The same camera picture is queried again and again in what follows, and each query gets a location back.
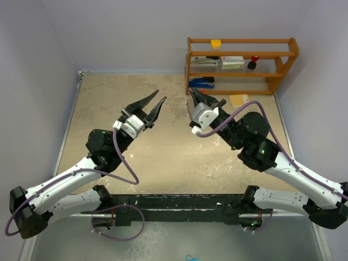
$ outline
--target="wooden shelf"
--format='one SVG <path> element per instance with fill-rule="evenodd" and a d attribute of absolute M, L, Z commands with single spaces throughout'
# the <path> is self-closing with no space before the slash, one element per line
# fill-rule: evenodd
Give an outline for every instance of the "wooden shelf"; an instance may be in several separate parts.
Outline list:
<path fill-rule="evenodd" d="M 294 38 L 290 39 L 221 39 L 221 48 L 212 50 L 210 39 L 188 38 L 186 55 L 186 93 L 189 92 L 189 79 L 193 77 L 263 77 L 266 78 L 268 91 L 215 91 L 208 94 L 274 94 L 283 78 L 299 55 L 299 47 Z M 191 57 L 195 56 L 243 56 L 243 69 L 222 70 L 220 66 L 191 66 Z M 247 64 L 252 56 L 259 56 L 255 70 L 249 70 Z M 285 63 L 282 57 L 288 57 Z"/>

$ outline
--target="gray tabletop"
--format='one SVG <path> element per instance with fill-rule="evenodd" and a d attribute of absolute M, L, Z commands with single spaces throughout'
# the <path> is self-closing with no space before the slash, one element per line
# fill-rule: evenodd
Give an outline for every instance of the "gray tabletop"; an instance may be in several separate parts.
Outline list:
<path fill-rule="evenodd" d="M 107 233 L 125 238 L 140 226 L 134 222 Z M 91 230 L 90 217 L 58 221 L 38 236 L 31 260 L 178 261 L 188 254 L 200 261 L 322 260 L 313 224 L 303 216 L 275 216 L 255 235 L 222 223 L 147 222 L 137 239 L 118 242 Z"/>

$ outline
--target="gray wall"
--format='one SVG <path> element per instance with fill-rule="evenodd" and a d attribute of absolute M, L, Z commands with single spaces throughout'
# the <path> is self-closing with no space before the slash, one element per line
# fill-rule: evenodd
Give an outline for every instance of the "gray wall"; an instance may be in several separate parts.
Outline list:
<path fill-rule="evenodd" d="M 293 37 L 313 0 L 42 2 L 79 70 L 183 72 L 187 37 Z"/>
<path fill-rule="evenodd" d="M 315 0 L 295 35 L 298 61 L 278 91 L 296 159 L 348 181 L 348 1 Z M 328 231 L 335 260 L 347 260 L 348 223 Z"/>
<path fill-rule="evenodd" d="M 77 91 L 78 73 L 40 0 L 0 1 L 0 223 L 9 192 L 52 175 Z M 18 260 L 24 240 L 0 233 L 1 260 Z"/>

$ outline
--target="white box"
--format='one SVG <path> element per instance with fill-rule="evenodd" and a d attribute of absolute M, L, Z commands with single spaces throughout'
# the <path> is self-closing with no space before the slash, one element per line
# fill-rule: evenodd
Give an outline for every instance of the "white box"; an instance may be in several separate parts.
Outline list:
<path fill-rule="evenodd" d="M 243 56 L 222 56 L 220 60 L 222 69 L 241 69 L 244 67 Z"/>

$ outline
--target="beige floor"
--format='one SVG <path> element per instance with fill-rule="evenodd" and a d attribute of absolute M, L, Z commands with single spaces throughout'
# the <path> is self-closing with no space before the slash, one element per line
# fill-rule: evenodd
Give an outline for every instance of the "beige floor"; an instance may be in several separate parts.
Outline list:
<path fill-rule="evenodd" d="M 92 129 L 112 129 L 124 106 L 156 89 L 160 92 L 148 109 L 167 96 L 156 125 L 142 133 L 124 153 L 140 184 L 129 185 L 104 177 L 77 192 L 95 184 L 104 184 L 112 194 L 243 193 L 250 184 L 294 190 L 276 178 L 245 167 L 237 158 L 238 151 L 231 151 L 219 136 L 205 139 L 193 136 L 188 126 L 184 76 L 176 74 L 84 76 L 58 173 L 86 156 L 85 143 Z M 251 95 L 250 98 L 262 103 L 272 127 L 288 149 L 274 97 Z M 234 110 L 229 102 L 224 109 L 228 113 Z M 248 111 L 251 110 L 257 108 L 251 106 Z M 114 174 L 131 178 L 123 165 Z"/>

